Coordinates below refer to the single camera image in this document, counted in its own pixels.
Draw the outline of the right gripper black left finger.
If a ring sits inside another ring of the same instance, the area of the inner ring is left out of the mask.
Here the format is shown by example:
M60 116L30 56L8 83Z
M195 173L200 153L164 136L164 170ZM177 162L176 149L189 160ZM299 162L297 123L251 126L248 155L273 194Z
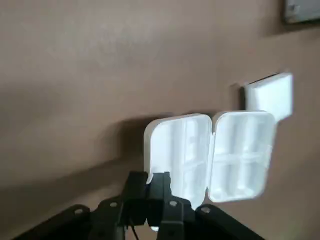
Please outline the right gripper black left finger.
M124 240L126 228L143 225L147 178L131 171L122 193L101 201L95 210L75 204L16 236L17 240Z

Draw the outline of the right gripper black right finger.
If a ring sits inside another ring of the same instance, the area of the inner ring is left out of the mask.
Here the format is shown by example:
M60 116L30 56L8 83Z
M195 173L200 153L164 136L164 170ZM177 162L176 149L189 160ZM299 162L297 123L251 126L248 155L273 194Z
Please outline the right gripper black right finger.
M153 174L148 185L147 222L158 240L261 240L263 237L220 208L174 196L168 172Z

